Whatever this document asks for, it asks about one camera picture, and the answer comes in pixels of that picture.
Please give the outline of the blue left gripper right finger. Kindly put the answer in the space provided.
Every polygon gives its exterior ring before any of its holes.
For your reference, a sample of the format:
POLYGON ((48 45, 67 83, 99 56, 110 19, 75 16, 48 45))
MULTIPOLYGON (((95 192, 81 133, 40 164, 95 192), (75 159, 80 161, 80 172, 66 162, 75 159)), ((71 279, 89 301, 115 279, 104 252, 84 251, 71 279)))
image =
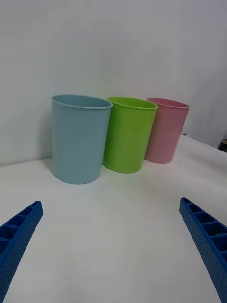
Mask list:
POLYGON ((221 302, 227 302, 227 227, 185 197, 179 212, 221 302))

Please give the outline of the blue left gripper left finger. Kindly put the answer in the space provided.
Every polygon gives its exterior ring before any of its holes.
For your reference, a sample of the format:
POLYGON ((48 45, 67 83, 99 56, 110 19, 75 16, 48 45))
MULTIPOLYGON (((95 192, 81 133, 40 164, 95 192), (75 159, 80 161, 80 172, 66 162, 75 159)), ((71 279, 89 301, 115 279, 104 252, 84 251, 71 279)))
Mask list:
POLYGON ((0 227, 0 302, 42 216, 42 204, 35 201, 0 227))

